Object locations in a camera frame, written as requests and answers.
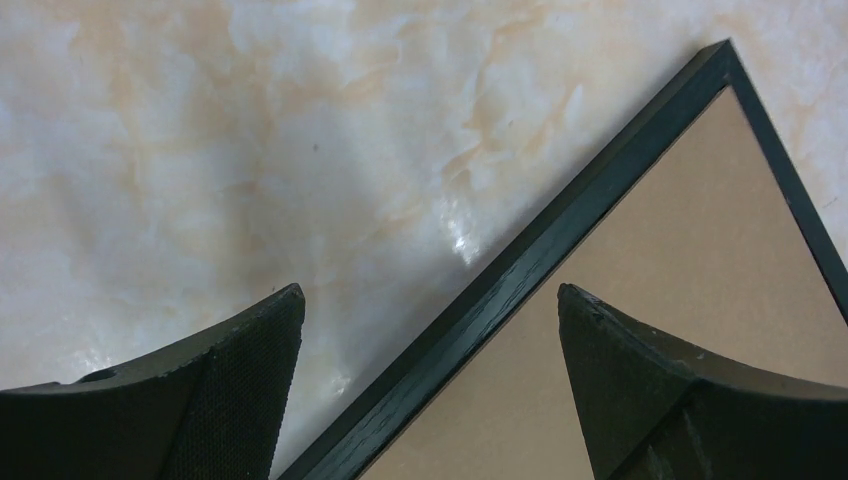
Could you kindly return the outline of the brown backing board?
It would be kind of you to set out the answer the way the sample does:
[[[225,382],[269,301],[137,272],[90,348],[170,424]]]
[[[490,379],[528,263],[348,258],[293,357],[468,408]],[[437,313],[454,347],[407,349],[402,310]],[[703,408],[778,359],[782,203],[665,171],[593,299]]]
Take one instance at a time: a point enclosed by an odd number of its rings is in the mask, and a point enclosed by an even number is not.
[[[591,478],[559,339],[565,283],[744,364],[847,382],[846,323],[725,90],[366,477]]]

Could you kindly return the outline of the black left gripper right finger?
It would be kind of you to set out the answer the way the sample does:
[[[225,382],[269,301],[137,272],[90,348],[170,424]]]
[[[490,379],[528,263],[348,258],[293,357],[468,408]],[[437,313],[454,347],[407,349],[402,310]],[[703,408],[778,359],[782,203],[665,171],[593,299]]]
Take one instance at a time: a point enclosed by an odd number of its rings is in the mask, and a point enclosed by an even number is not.
[[[751,367],[573,284],[559,335],[598,479],[843,479],[847,391]]]

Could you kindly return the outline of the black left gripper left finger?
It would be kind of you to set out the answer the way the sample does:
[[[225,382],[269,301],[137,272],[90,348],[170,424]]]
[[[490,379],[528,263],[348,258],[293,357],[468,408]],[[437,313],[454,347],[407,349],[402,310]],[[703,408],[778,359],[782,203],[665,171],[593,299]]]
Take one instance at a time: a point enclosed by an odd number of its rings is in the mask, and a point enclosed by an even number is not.
[[[305,306],[292,284],[75,382],[4,390],[2,477],[268,478]]]

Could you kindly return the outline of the black picture frame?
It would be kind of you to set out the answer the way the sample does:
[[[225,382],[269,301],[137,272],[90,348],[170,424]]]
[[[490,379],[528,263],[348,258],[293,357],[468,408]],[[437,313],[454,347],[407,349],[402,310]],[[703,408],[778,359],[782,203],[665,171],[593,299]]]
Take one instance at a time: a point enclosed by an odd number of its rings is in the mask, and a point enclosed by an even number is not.
[[[840,310],[847,271],[733,43],[701,48],[285,470],[355,479],[503,327],[724,88],[731,87]]]

